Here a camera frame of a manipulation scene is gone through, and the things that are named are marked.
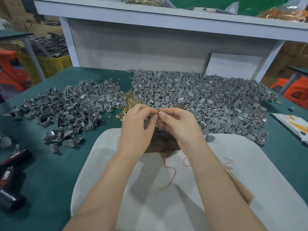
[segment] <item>right hand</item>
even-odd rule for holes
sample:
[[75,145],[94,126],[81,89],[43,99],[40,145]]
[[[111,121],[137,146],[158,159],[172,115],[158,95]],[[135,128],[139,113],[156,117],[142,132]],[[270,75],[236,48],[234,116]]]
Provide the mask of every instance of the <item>right hand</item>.
[[158,111],[159,126],[175,137],[186,155],[208,147],[198,122],[191,112],[179,108],[162,108]]

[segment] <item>hand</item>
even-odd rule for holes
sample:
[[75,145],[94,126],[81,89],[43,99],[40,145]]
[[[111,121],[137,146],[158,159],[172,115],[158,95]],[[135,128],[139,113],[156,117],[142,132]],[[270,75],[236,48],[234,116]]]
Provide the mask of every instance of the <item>hand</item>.
[[208,147],[198,122],[191,112],[179,108],[162,108],[159,109],[158,116],[159,126],[175,137],[186,155]]
[[[153,116],[144,129],[144,119],[149,115]],[[150,145],[157,119],[158,110],[154,108],[144,104],[136,104],[131,108],[123,117],[117,153],[136,156],[139,159]]]

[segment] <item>left hand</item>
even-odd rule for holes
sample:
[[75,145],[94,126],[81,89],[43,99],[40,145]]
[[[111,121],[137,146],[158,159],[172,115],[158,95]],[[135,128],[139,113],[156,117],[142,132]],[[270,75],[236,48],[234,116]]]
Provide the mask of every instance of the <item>left hand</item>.
[[[144,119],[153,115],[144,129]],[[150,145],[156,121],[158,119],[158,110],[148,107],[144,104],[136,104],[123,117],[118,154],[128,154],[136,156],[138,159],[143,155]]]

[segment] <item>black cable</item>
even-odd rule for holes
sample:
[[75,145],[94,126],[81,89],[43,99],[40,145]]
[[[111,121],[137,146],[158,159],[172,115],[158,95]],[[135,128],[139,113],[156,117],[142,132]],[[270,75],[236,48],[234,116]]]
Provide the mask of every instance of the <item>black cable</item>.
[[24,87],[24,85],[22,85],[20,82],[18,82],[16,79],[14,79],[12,76],[10,76],[8,73],[5,72],[5,70],[3,70],[2,66],[0,66],[0,69],[7,75],[9,76],[12,80],[14,80],[16,83],[18,83],[19,85],[21,85],[24,89],[26,89]]

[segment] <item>wall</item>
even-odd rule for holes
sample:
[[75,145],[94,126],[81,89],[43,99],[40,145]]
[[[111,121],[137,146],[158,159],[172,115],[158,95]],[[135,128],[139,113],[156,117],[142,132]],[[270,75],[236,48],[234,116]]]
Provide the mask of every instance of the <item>wall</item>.
[[69,19],[80,66],[205,72],[211,53],[261,56],[276,40]]

